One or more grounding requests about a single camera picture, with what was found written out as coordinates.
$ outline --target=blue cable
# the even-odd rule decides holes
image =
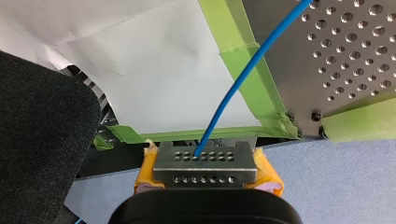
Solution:
[[[269,48],[271,48],[276,40],[288,29],[288,27],[300,16],[300,14],[302,14],[308,8],[311,1],[312,0],[301,1],[301,3],[297,7],[295,7],[294,10],[276,27],[276,29],[264,41],[262,46],[256,51],[256,53],[250,59],[250,62],[248,62],[247,66],[242,71],[241,75],[239,75],[235,83],[231,86],[231,88],[228,90],[227,94],[221,101],[215,115],[213,116],[212,120],[210,120],[210,123],[204,133],[204,136],[201,139],[201,142],[194,151],[194,156],[198,157],[199,155],[201,155],[201,152],[204,150],[207,140],[209,140],[210,134],[212,134],[213,130],[215,129],[215,126],[218,123],[225,106],[227,106],[233,95],[236,93],[236,91],[238,91],[239,87],[248,77],[251,70],[262,59],[264,54],[268,51]]]
[[[82,219],[80,218],[79,220],[77,220],[77,221],[75,222],[75,224],[79,224],[81,221],[82,221]]]

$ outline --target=white sheet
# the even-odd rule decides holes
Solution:
[[[0,50],[76,64],[138,133],[205,129],[233,83],[197,0],[5,0],[0,31]],[[247,126],[238,92],[217,127]]]
[[[179,0],[57,47],[138,133],[205,129],[233,79],[196,0]],[[240,92],[218,128],[261,126]]]

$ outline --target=metal plate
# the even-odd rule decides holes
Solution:
[[[256,40],[262,42],[298,1],[244,4]],[[311,120],[314,110],[328,114],[395,90],[394,13],[394,0],[315,1],[265,55],[303,136],[318,135],[320,122]]]
[[[206,147],[200,157],[193,157],[195,149],[161,143],[154,179],[167,188],[242,188],[255,182],[257,169],[247,142]]]

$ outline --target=perforated metal panel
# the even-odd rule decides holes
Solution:
[[[262,42],[298,4],[244,0]],[[285,106],[303,135],[322,114],[396,87],[396,1],[316,0],[265,56]]]

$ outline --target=black rubber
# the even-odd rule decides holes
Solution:
[[[0,51],[0,223],[53,223],[99,117],[88,87]]]
[[[114,212],[109,224],[301,224],[297,212],[274,194],[255,189],[160,189],[139,193]]]

